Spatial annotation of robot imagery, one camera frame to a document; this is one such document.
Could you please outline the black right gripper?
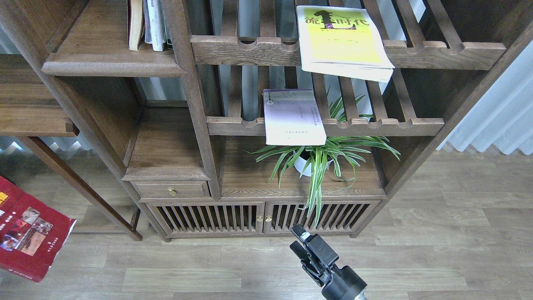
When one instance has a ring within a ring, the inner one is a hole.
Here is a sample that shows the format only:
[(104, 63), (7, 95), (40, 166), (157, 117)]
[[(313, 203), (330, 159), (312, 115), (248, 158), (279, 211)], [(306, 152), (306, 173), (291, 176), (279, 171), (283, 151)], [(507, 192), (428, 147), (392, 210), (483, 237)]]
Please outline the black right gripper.
[(311, 235), (301, 224), (295, 224), (291, 233), (297, 237), (290, 245), (302, 264), (303, 270), (322, 287), (326, 300), (366, 300), (367, 283), (350, 266), (338, 268), (338, 254), (318, 235)]

